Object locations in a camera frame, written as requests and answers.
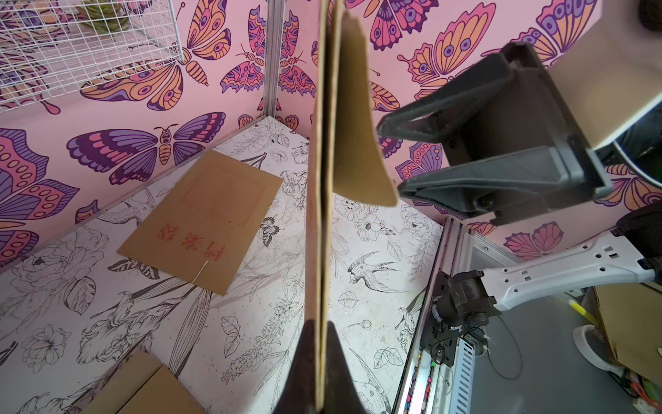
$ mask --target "floral floor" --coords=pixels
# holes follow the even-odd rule
[[[283,178],[228,293],[116,253],[191,162],[0,276],[0,412],[80,413],[138,350],[207,413],[272,410],[303,325],[308,141],[267,118],[215,150]],[[390,412],[441,226],[334,201],[330,320],[365,408]]]

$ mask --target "wire grid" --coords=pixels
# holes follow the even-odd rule
[[[0,0],[0,112],[175,60],[171,0]]]

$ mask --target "pink butterfly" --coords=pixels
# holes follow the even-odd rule
[[[412,80],[421,85],[414,95],[420,99],[430,95],[453,79],[448,76],[476,49],[489,27],[497,5],[480,3],[471,13],[464,12],[445,31],[439,33],[434,45],[424,43],[414,51],[411,59],[398,55],[398,60],[409,64]]]
[[[264,45],[267,37],[263,18],[260,17],[260,6],[251,9],[248,13],[248,42],[250,50],[244,50],[243,55],[248,61],[239,64],[230,70],[220,81],[224,93],[228,88],[239,92],[242,88],[247,91],[259,89],[264,81],[264,75],[260,71],[260,66],[264,67]]]
[[[530,233],[514,233],[506,237],[503,244],[517,256],[531,260],[551,254],[552,249],[559,245],[563,232],[555,221],[538,227],[533,235]]]
[[[32,231],[7,231],[58,214],[78,188],[44,179],[48,157],[34,153],[22,129],[0,129],[0,268],[24,259],[39,241]]]
[[[85,82],[81,95],[97,101],[141,101],[152,97],[147,108],[167,111],[173,108],[184,92],[180,66],[198,83],[209,86],[202,66],[192,56],[206,60],[221,59],[230,50],[230,29],[225,23],[228,0],[199,0],[195,7],[184,60],[169,64],[151,60],[135,62],[111,69],[99,79]]]
[[[353,9],[364,1],[346,0],[345,6]],[[363,17],[373,14],[378,5],[379,0],[370,0]],[[401,30],[420,32],[423,22],[428,19],[425,14],[438,5],[437,0],[382,0],[370,30],[370,41],[375,50],[392,48],[402,37]]]
[[[160,137],[134,129],[105,129],[79,135],[67,142],[72,158],[96,172],[115,169],[108,180],[122,184],[128,180],[147,181],[152,177],[156,160],[166,165],[173,154],[175,165],[205,149],[202,143],[211,142],[225,121],[223,112],[201,115],[170,133],[161,129]]]
[[[481,236],[487,236],[497,227],[490,223],[489,221],[474,222],[465,225],[469,230],[472,230],[475,234]]]
[[[624,203],[628,210],[635,211],[645,205],[662,200],[662,189],[648,184],[628,166],[618,164],[609,166],[605,170],[618,178],[612,178],[614,191],[607,197],[595,200],[595,203],[607,207]]]
[[[299,57],[293,56],[294,50],[297,47],[298,37],[299,18],[294,16],[292,10],[290,10],[289,20],[283,23],[283,42],[281,43],[280,63],[283,70],[281,74],[278,75],[278,84],[281,87],[281,91],[287,91],[288,93],[299,92],[301,96],[309,93],[312,97],[315,97],[316,89],[314,82],[300,69],[300,67],[295,65],[301,60],[299,59],[301,55],[299,55]]]
[[[530,43],[538,53],[540,61],[552,65],[582,35],[597,2],[598,0],[553,0],[550,5],[543,7],[536,18],[542,30],[530,27],[511,42]],[[499,49],[488,50],[481,56],[498,51]]]

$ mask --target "butterfly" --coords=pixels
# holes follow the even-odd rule
[[[262,99],[260,99],[260,103],[258,103],[258,111],[262,111],[263,109],[264,109],[264,97],[262,97]],[[281,110],[281,103],[278,100],[278,98],[276,98],[276,111],[280,111],[280,110]]]
[[[16,108],[31,101],[41,103],[46,110],[57,115],[60,108],[44,100],[48,90],[44,76],[48,69],[27,54],[3,52],[0,54],[0,107]]]
[[[148,279],[156,280],[160,278],[159,270],[157,268],[147,266],[145,263],[133,260],[131,258],[122,259],[119,262],[108,266],[108,270],[111,272],[123,272],[125,270],[131,270],[135,268],[138,268],[140,273],[142,273],[142,275]]]
[[[441,170],[443,166],[443,160],[444,150],[442,149],[441,145],[428,144],[427,142],[417,142],[416,144],[409,147],[409,160],[397,166],[395,171],[397,171],[400,179],[404,181],[411,177],[416,177],[422,174]],[[431,203],[419,200],[414,200],[414,205],[427,207],[432,206]],[[460,220],[464,220],[464,217],[457,213],[442,209],[437,205],[435,205],[434,208],[437,209],[441,214],[450,214]]]
[[[635,211],[645,205],[662,200],[662,189],[648,184],[627,165],[609,166],[605,168],[605,171],[613,176],[618,176],[618,178],[612,178],[614,191],[607,197],[595,200],[595,203],[607,207],[624,203],[628,210]]]
[[[252,52],[244,50],[243,55],[248,60],[235,66],[220,81],[220,86],[223,88],[221,93],[225,93],[228,88],[239,92],[242,88],[252,91],[262,86],[264,75],[260,71],[260,66],[264,67],[264,46],[267,37],[265,25],[265,20],[260,17],[260,6],[251,9],[248,13],[248,42]]]
[[[296,115],[288,115],[285,117],[285,119],[279,115],[276,115],[274,118],[276,118],[276,121],[290,128],[291,132],[294,132],[299,126],[299,117]]]
[[[195,8],[183,60],[172,63],[144,60],[113,68],[83,84],[81,95],[97,101],[142,101],[147,108],[167,111],[184,92],[180,65],[198,83],[209,86],[207,75],[192,54],[202,59],[218,60],[230,50],[230,29],[225,23],[227,0],[199,0]]]
[[[345,6],[353,9],[365,0],[346,0]],[[379,0],[370,0],[363,13],[367,18],[377,10]],[[370,29],[370,42],[375,50],[392,48],[402,37],[401,30],[411,33],[421,31],[426,13],[437,7],[437,0],[382,0],[377,15]]]
[[[472,230],[475,234],[479,234],[481,236],[487,236],[491,232],[494,231],[494,229],[497,227],[490,223],[489,221],[481,221],[481,222],[474,222],[474,223],[467,223],[465,225],[467,229]]]
[[[0,3],[0,47],[17,44],[53,46],[67,34],[66,23],[73,15],[65,13],[57,0],[10,0]]]
[[[409,64],[412,80],[421,85],[415,99],[432,94],[453,79],[445,76],[457,69],[476,49],[487,32],[496,7],[494,3],[487,6],[480,3],[471,13],[462,13],[458,20],[439,33],[434,46],[424,43],[414,51],[411,59],[398,55],[398,60]]]
[[[28,147],[24,130],[0,129],[0,267],[25,258],[39,241],[32,231],[4,229],[58,214],[79,190],[44,179],[47,165],[48,157]]]
[[[122,0],[122,6],[135,15],[141,15],[152,5],[152,0]]]
[[[300,67],[295,64],[301,60],[299,57],[293,56],[294,50],[297,47],[297,40],[299,38],[299,18],[294,16],[292,10],[288,21],[283,23],[283,41],[281,43],[281,63],[280,67],[283,68],[281,74],[278,75],[278,84],[281,91],[288,93],[299,92],[301,96],[309,93],[315,97],[315,83],[306,75]]]
[[[503,244],[517,256],[531,260],[551,254],[552,249],[559,245],[563,231],[555,221],[545,223],[530,233],[513,233],[506,237]]]
[[[94,216],[99,212],[99,200],[92,201],[89,205],[76,210],[74,221],[76,224],[81,223],[88,218]]]
[[[310,58],[312,62],[317,66],[319,57],[319,49],[317,40],[312,43],[312,48],[310,51]],[[393,94],[383,87],[377,85],[375,82],[370,82],[370,92],[372,100],[372,110],[373,111],[382,111],[382,112],[391,112],[395,111],[400,107],[400,103],[393,96]]]
[[[260,228],[262,229],[262,243],[264,243],[265,247],[269,247],[273,237],[280,230],[280,228],[275,226],[274,223],[275,219],[273,217],[266,217],[260,225]]]
[[[166,165],[173,154],[175,165],[205,149],[199,142],[208,143],[223,125],[225,114],[212,112],[201,115],[179,128],[161,129],[161,136],[134,129],[105,129],[79,135],[67,142],[72,158],[96,172],[115,169],[109,177],[111,184],[128,180],[147,181],[152,177],[156,160]]]
[[[553,0],[543,7],[536,22],[542,29],[530,27],[520,33],[511,42],[530,43],[540,61],[552,65],[581,36],[595,9],[598,0]],[[499,49],[488,50],[481,54],[487,56]]]

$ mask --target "black cable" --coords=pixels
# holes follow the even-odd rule
[[[492,358],[490,357],[490,353],[489,353],[489,352],[487,352],[487,359],[490,361],[490,365],[492,366],[492,369],[496,372],[496,374],[497,374],[498,376],[500,376],[500,377],[503,378],[504,380],[514,381],[514,380],[517,380],[517,379],[522,375],[522,371],[524,371],[524,360],[522,359],[522,351],[520,350],[520,346],[519,346],[519,344],[517,343],[517,340],[515,339],[515,336],[512,334],[512,332],[510,332],[510,328],[508,328],[508,325],[506,325],[506,323],[504,322],[504,320],[501,319],[501,316],[500,316],[500,315],[497,315],[496,317],[498,317],[499,320],[501,321],[501,323],[503,323],[503,326],[506,327],[506,330],[507,330],[508,333],[510,334],[510,337],[512,338],[513,342],[515,342],[515,347],[517,347],[517,355],[520,356],[520,371],[519,371],[519,372],[517,373],[517,375],[515,375],[514,377],[506,377],[505,375],[503,375],[503,374],[501,374],[499,371],[497,371],[497,369],[495,368],[495,365],[492,363]]]

